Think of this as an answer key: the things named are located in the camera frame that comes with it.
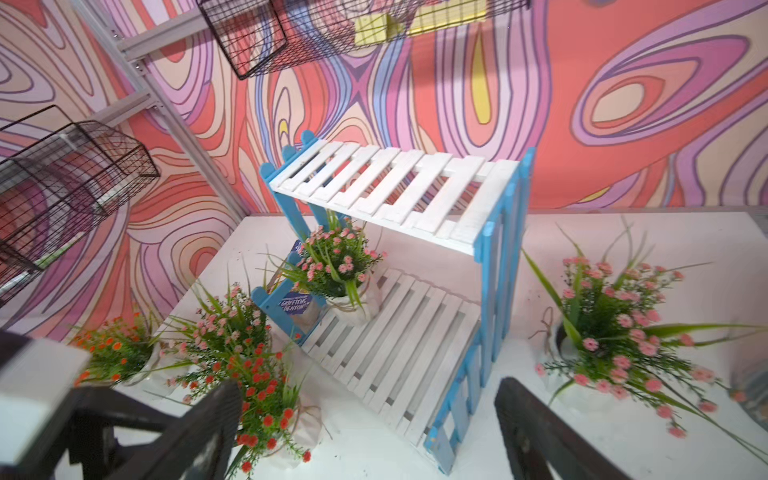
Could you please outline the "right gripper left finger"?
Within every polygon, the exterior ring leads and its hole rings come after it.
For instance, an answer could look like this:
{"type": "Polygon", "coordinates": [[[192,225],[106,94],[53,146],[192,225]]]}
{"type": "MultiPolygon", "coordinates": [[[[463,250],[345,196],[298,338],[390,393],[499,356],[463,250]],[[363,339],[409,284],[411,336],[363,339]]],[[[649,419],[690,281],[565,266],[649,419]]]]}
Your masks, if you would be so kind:
{"type": "Polygon", "coordinates": [[[242,396],[231,380],[219,384],[158,438],[136,445],[109,479],[223,479],[234,447],[242,396]]]}

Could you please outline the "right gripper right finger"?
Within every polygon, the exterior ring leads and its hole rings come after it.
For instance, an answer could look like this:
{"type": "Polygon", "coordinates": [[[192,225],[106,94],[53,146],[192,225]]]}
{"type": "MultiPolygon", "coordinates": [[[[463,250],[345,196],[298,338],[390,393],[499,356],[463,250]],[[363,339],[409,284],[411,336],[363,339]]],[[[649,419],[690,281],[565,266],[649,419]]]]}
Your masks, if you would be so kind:
{"type": "Polygon", "coordinates": [[[517,379],[501,380],[494,407],[514,478],[628,477],[517,379]]]}

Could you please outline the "pink flower potted plant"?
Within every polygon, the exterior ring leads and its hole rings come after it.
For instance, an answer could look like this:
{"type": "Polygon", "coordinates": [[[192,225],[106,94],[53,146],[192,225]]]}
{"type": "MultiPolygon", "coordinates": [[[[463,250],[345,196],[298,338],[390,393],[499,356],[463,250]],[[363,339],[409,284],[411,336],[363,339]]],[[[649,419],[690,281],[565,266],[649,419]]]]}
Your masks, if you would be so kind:
{"type": "Polygon", "coordinates": [[[267,258],[298,289],[325,299],[345,324],[358,327],[374,320],[382,303],[374,271],[386,254],[369,245],[362,227],[331,212],[326,226],[299,242],[297,254],[295,262],[267,258]]]}
{"type": "Polygon", "coordinates": [[[735,372],[767,343],[767,244],[736,212],[540,215],[522,237],[515,327],[545,402],[643,458],[723,451],[767,474],[735,372]]]}
{"type": "Polygon", "coordinates": [[[266,314],[240,283],[220,295],[198,284],[193,295],[197,307],[191,316],[171,315],[160,325],[149,378],[196,396],[222,381],[249,377],[269,355],[271,334],[266,314]]]}

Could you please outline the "blue white wooden rack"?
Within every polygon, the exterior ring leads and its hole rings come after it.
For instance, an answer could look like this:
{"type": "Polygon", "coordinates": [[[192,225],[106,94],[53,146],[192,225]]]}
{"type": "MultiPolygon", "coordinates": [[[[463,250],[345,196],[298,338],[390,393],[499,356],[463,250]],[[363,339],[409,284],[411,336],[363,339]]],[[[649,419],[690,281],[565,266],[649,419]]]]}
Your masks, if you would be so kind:
{"type": "Polygon", "coordinates": [[[282,166],[261,177],[301,239],[299,204],[323,227],[357,219],[481,267],[481,299],[465,300],[409,274],[376,275],[382,295],[367,324],[342,321],[327,300],[311,327],[283,311],[293,282],[256,288],[258,307],[321,367],[443,473],[454,465],[509,330],[535,162],[455,158],[328,141],[304,132],[282,166]]]}

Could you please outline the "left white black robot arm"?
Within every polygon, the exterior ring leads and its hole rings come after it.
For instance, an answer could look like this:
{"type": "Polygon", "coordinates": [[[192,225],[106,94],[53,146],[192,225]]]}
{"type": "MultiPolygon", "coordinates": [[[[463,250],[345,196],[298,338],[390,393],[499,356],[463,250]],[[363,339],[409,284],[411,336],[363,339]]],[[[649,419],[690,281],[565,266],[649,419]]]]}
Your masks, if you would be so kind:
{"type": "Polygon", "coordinates": [[[50,479],[63,456],[85,479],[131,459],[117,427],[160,433],[174,417],[108,386],[77,387],[84,353],[52,340],[1,335],[1,476],[50,479]]]}

